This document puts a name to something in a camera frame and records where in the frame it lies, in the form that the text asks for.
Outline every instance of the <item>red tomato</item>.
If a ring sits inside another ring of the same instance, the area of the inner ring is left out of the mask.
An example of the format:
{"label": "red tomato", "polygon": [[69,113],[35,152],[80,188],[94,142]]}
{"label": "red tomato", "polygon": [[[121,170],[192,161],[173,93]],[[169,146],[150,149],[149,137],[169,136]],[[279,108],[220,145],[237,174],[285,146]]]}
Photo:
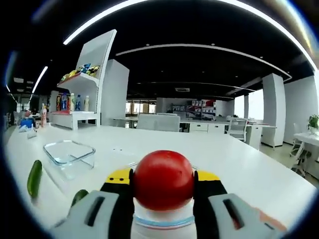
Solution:
{"label": "red tomato", "polygon": [[169,211],[186,205],[193,195],[193,188],[193,169],[187,158],[177,152],[152,152],[135,170],[135,197],[150,210]]}

